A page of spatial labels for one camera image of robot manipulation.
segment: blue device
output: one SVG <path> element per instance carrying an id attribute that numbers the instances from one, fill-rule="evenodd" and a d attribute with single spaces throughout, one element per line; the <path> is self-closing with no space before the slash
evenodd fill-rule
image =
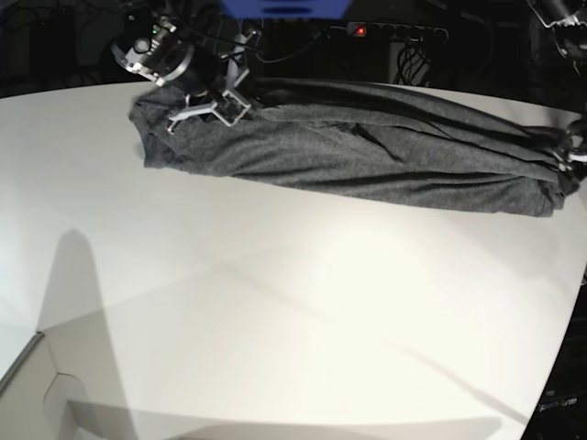
<path id="1" fill-rule="evenodd" d="M 352 0 L 224 0 L 236 18 L 341 18 Z"/>

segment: white tabletop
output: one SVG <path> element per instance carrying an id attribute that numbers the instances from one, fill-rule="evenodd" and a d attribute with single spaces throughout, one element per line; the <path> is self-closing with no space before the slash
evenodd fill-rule
<path id="1" fill-rule="evenodd" d="M 536 219 L 145 170 L 127 112 L 148 88 L 0 101 L 0 293 L 98 419 L 130 408 L 141 440 L 520 437 L 587 263 L 584 192 Z"/>

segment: gray t-shirt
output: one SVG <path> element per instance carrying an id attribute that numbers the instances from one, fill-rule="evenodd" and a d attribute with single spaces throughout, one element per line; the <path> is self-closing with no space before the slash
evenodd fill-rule
<path id="1" fill-rule="evenodd" d="M 140 97 L 130 119 L 145 166 L 461 211 L 548 216 L 564 203 L 554 130 L 377 85 L 259 80 L 248 96 L 236 126 L 194 117 L 174 135 L 183 93 Z"/>

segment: crumpled cloth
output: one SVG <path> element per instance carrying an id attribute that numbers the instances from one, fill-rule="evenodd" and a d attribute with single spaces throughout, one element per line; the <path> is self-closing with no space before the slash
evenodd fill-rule
<path id="1" fill-rule="evenodd" d="M 193 117 L 173 135 L 183 93 L 141 96 L 130 119 L 145 166 L 470 212 L 549 216 L 564 204 L 556 130 L 370 84 L 265 79 L 246 96 L 253 108 L 235 126 Z"/>

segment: robotic arm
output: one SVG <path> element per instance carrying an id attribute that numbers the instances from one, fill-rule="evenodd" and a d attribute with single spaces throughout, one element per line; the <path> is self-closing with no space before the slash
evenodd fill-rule
<path id="1" fill-rule="evenodd" d="M 118 64 L 159 86 L 170 83 L 185 92 L 185 108 L 169 116 L 170 133 L 184 119 L 208 114 L 232 127 L 249 111 L 249 101 L 236 88 L 249 74 L 240 62 L 244 49 L 255 49 L 248 43 L 260 31 L 238 34 L 231 41 L 233 50 L 216 55 L 198 44 L 207 36 L 203 30 L 160 0 L 126 4 L 124 19 L 125 33 L 111 48 Z"/>
<path id="2" fill-rule="evenodd" d="M 563 58 L 587 61 L 587 7 L 584 0 L 527 0 L 545 28 L 552 29 Z"/>

